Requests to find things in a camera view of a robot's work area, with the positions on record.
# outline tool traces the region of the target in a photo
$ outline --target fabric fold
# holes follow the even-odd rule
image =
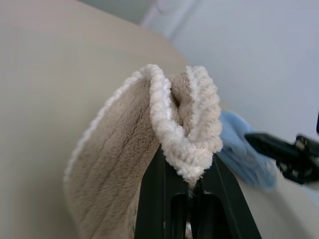
[[[64,191],[84,239],[132,239],[140,183],[159,145],[193,187],[221,150],[217,88],[203,67],[134,72],[74,150]]]
[[[271,159],[259,154],[245,139],[253,132],[251,126],[238,114],[223,111],[221,139],[223,149],[217,153],[220,159],[245,183],[267,190],[274,189],[277,178]]]

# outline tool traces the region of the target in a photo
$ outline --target towel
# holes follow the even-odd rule
[[[142,177],[159,145],[192,188],[221,150],[217,88],[203,67],[147,65],[108,99],[78,142],[64,191],[83,239],[133,239]]]
[[[250,125],[239,115],[223,111],[223,149],[217,153],[221,160],[245,183],[259,188],[273,189],[276,185],[275,165],[271,159],[259,154],[245,139],[253,132]]]

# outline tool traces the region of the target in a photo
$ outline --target gray wall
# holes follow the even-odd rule
[[[222,100],[256,129],[318,139],[319,1],[202,0],[166,34],[172,20],[150,28],[204,65]]]
[[[155,0],[80,0],[112,15],[139,24]]]

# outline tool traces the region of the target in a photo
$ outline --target beige towel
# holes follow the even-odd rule
[[[195,185],[222,147],[216,92],[203,67],[166,77],[147,65],[106,101],[65,171],[82,238],[134,238],[140,183],[160,143],[168,163]]]

